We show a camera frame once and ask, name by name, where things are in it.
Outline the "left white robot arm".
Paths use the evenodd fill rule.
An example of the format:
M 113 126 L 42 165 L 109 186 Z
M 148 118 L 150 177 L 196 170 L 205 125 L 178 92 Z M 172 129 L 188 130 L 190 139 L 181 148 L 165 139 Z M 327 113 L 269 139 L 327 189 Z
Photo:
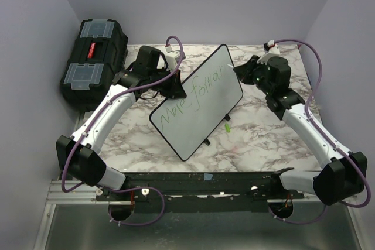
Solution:
M 182 48 L 163 50 L 141 46 L 131 65 L 117 73 L 104 99 L 86 122 L 71 136 L 60 136 L 56 142 L 62 181 L 68 175 L 88 186 L 110 189 L 117 200 L 129 196 L 125 174 L 109 167 L 100 158 L 101 148 L 114 125 L 140 99 L 154 90 L 169 99 L 186 98 L 179 67 L 185 59 Z

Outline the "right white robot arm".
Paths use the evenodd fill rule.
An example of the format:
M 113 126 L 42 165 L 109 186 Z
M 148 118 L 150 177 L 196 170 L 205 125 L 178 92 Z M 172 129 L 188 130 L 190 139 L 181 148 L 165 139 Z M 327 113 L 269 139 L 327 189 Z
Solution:
M 343 146 L 305 109 L 304 99 L 289 86 L 291 68 L 287 59 L 273 56 L 265 64 L 258 59 L 253 56 L 233 68 L 238 80 L 255 85 L 266 95 L 268 108 L 303 140 L 322 169 L 320 172 L 283 169 L 270 183 L 270 193 L 283 198 L 291 190 L 297 190 L 316 195 L 327 206 L 361 193 L 365 188 L 365 155 Z

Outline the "black plastic toolbox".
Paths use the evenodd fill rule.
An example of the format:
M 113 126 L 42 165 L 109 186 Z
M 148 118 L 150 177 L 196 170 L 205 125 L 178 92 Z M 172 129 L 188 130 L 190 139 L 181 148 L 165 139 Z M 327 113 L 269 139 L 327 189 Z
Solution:
M 82 21 L 60 80 L 66 102 L 80 112 L 94 111 L 124 68 L 128 37 L 112 19 Z

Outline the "black mounting rail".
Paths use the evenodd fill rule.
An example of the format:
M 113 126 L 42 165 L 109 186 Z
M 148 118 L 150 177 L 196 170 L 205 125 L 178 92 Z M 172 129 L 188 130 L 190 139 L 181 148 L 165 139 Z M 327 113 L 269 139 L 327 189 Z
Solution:
M 119 191 L 103 188 L 95 201 L 116 212 L 214 213 L 268 210 L 269 201 L 281 203 L 303 194 L 282 188 L 277 172 L 128 172 Z

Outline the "blue tape piece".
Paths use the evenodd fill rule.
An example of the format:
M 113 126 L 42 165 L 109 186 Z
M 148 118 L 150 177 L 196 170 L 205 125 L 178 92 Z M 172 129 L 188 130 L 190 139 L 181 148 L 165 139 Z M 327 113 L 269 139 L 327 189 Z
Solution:
M 211 173 L 203 173 L 203 180 L 208 181 L 213 179 L 213 174 Z

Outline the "aluminium frame rail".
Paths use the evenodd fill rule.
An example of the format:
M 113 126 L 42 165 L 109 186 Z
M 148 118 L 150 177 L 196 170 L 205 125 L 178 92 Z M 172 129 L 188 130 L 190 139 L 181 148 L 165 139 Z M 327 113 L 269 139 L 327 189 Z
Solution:
M 265 105 L 240 102 L 229 119 L 182 160 L 150 121 L 153 106 L 130 108 L 106 138 L 100 156 L 125 174 L 123 193 L 51 182 L 36 249 L 199 249 L 244 246 L 262 239 L 275 249 L 348 248 L 345 214 L 308 240 L 324 205 L 302 190 L 273 190 L 279 172 L 320 172 L 303 140 Z

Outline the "white whiteboard black frame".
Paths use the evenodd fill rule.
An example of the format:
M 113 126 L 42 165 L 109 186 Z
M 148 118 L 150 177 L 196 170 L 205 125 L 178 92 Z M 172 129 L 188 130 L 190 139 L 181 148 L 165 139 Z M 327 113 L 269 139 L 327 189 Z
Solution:
M 243 97 L 229 48 L 221 44 L 182 83 L 184 99 L 165 99 L 149 120 L 177 157 L 188 160 Z

